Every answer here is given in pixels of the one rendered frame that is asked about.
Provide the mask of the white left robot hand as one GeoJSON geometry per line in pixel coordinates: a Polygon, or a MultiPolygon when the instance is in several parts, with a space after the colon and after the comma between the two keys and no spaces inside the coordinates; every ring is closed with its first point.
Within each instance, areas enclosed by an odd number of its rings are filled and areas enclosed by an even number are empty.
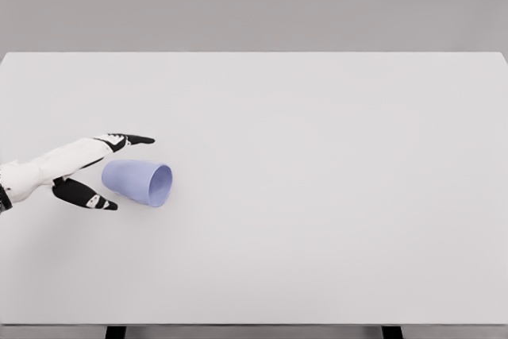
{"type": "Polygon", "coordinates": [[[59,200],[91,210],[117,210],[115,202],[72,178],[80,170],[102,161],[124,148],[138,144],[154,144],[152,137],[127,133],[103,133],[80,138],[55,148],[34,160],[38,170],[37,187],[49,187],[59,200]]]}

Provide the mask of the lavender plastic cup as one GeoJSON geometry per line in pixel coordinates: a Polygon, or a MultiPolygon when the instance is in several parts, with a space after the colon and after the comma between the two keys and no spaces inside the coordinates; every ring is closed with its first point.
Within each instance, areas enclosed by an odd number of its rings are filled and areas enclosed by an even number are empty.
{"type": "Polygon", "coordinates": [[[168,199],[173,184],[171,168],[147,160],[112,160],[102,170],[109,190],[140,204],[159,207],[168,199]]]}

